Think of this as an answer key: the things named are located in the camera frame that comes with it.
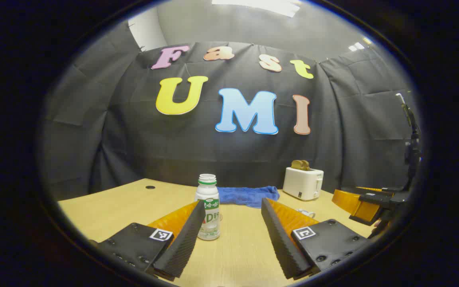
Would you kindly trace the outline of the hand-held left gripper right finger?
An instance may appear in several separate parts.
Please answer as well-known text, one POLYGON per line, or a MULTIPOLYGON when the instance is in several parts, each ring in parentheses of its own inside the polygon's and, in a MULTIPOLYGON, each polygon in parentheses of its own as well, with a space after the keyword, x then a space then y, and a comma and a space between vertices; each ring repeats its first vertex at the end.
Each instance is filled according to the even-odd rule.
POLYGON ((368 245, 368 238, 335 219, 319 222, 269 198, 262 199, 261 214, 287 279, 331 269, 368 245))

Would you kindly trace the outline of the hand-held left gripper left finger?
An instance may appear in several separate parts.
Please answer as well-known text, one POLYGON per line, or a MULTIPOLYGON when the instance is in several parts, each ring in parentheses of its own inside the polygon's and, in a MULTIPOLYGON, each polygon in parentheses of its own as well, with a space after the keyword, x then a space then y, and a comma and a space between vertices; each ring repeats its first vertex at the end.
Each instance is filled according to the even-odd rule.
POLYGON ((195 201, 150 224, 130 223, 94 246, 136 276, 173 281, 190 259, 204 216, 204 203, 195 201))

